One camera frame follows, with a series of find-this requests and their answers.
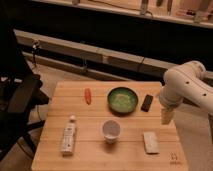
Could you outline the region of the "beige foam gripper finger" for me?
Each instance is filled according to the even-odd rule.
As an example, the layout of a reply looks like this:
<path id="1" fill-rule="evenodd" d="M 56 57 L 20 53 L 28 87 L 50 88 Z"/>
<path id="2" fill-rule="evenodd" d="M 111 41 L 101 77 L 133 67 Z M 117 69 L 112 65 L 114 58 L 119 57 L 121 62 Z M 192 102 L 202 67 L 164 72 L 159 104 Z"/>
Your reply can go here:
<path id="1" fill-rule="evenodd" d="M 172 108 L 163 108 L 161 110 L 161 122 L 165 125 L 169 124 L 173 119 L 174 110 Z"/>

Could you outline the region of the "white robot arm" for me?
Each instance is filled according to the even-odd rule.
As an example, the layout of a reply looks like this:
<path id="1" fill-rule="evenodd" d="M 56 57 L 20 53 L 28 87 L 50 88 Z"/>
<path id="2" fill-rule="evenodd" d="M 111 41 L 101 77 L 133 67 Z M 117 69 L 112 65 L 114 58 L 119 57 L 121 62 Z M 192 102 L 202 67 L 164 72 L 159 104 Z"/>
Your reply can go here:
<path id="1" fill-rule="evenodd" d="M 161 122 L 169 124 L 174 109 L 186 98 L 213 117 L 213 87 L 203 81 L 206 69 L 199 61 L 190 61 L 169 68 L 163 76 L 165 85 L 159 93 Z"/>

